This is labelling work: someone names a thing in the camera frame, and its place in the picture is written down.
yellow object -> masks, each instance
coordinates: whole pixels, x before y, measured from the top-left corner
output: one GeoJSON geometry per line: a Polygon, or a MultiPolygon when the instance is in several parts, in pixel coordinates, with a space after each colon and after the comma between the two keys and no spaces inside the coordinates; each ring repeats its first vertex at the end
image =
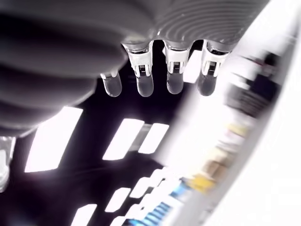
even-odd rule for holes
{"type": "Polygon", "coordinates": [[[228,130],[230,130],[231,132],[241,136],[241,137],[244,137],[246,136],[246,133],[248,131],[248,127],[246,126],[240,126],[240,125],[235,125],[235,124],[230,124],[228,126],[228,130]]]}
{"type": "Polygon", "coordinates": [[[194,176],[194,178],[188,183],[188,185],[201,192],[206,194],[208,192],[209,189],[213,188],[215,185],[215,182],[208,179],[207,177],[201,175],[201,174],[197,174],[194,176]]]}

fluorescent light panel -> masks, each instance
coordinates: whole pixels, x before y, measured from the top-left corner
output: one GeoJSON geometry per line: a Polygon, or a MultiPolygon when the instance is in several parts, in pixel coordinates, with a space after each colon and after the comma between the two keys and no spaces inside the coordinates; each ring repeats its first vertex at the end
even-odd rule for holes
{"type": "Polygon", "coordinates": [[[56,116],[39,126],[25,172],[53,170],[58,167],[82,111],[64,107],[56,116]]]}
{"type": "Polygon", "coordinates": [[[150,176],[150,187],[157,187],[161,180],[164,178],[164,173],[161,169],[155,169],[152,175],[150,176]]]}
{"type": "Polygon", "coordinates": [[[143,154],[154,153],[166,134],[168,128],[168,125],[154,123],[138,152],[143,154]]]}
{"type": "Polygon", "coordinates": [[[127,198],[128,194],[130,193],[130,191],[131,189],[126,187],[122,187],[116,190],[104,211],[113,213],[119,210],[122,204],[124,203],[125,199],[127,198]]]}
{"type": "Polygon", "coordinates": [[[141,120],[124,119],[113,137],[107,151],[103,155],[103,160],[123,159],[143,124],[144,121],[141,120]]]}
{"type": "Polygon", "coordinates": [[[122,217],[122,216],[118,216],[116,217],[112,223],[110,224],[110,226],[122,226],[123,223],[125,222],[126,218],[122,217]]]}
{"type": "Polygon", "coordinates": [[[89,204],[77,210],[71,226],[87,226],[97,205],[89,204]]]}
{"type": "Polygon", "coordinates": [[[183,73],[184,82],[195,83],[201,71],[202,51],[194,50],[183,73]]]}
{"type": "Polygon", "coordinates": [[[130,197],[139,199],[141,198],[144,193],[146,192],[147,188],[149,187],[150,178],[140,178],[136,184],[136,186],[133,188],[130,197]]]}
{"type": "Polygon", "coordinates": [[[141,205],[134,204],[129,209],[127,214],[125,215],[126,219],[133,219],[141,210],[141,205]]]}

robotic hand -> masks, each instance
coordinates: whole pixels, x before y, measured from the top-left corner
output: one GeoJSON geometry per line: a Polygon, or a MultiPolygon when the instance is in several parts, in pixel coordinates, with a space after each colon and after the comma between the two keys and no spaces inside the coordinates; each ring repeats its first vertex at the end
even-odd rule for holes
{"type": "Polygon", "coordinates": [[[116,97],[130,59],[139,93],[153,92],[152,44],[163,40],[167,88],[180,93],[195,40],[204,40],[198,89],[219,68],[268,0],[1,0],[0,136],[19,136],[93,94],[116,97]]]}

transparent fingertip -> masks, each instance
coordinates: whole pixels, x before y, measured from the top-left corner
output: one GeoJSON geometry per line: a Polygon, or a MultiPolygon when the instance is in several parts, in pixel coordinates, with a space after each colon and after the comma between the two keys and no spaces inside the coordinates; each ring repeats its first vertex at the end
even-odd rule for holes
{"type": "Polygon", "coordinates": [[[122,84],[119,73],[116,77],[107,77],[103,79],[104,89],[111,97],[118,97],[122,92],[122,84]]]}
{"type": "Polygon", "coordinates": [[[179,94],[181,93],[184,81],[183,81],[183,73],[169,73],[167,72],[167,89],[171,94],[179,94]]]}
{"type": "Polygon", "coordinates": [[[203,75],[202,72],[198,79],[198,90],[203,96],[210,96],[213,94],[216,85],[216,78],[211,75],[203,75]]]}
{"type": "Polygon", "coordinates": [[[142,97],[149,97],[154,91],[154,81],[150,76],[136,77],[138,92],[142,97]]]}
{"type": "Polygon", "coordinates": [[[0,137],[0,193],[8,186],[9,163],[13,157],[15,142],[14,137],[0,137]]]}

black ceiling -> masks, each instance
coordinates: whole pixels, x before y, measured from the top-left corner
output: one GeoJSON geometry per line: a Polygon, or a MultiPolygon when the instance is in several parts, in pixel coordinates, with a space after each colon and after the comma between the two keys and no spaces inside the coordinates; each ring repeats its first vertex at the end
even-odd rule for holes
{"type": "MultiPolygon", "coordinates": [[[[97,209],[88,226],[109,226],[115,217],[124,216],[132,204],[140,202],[127,198],[118,211],[104,212],[115,190],[133,188],[139,178],[149,177],[162,166],[137,152],[129,152],[118,161],[103,161],[102,156],[124,118],[172,123],[180,100],[192,85],[185,83],[179,95],[167,91],[163,47],[163,42],[154,42],[151,97],[138,94],[129,62],[119,72],[123,85],[119,97],[109,97],[99,80],[95,94],[78,106],[84,111],[58,169],[24,173],[34,133],[17,140],[10,183],[0,194],[1,226],[70,226],[76,210],[90,203],[97,204],[97,209]]],[[[200,47],[197,42],[193,49],[200,47]]]]}

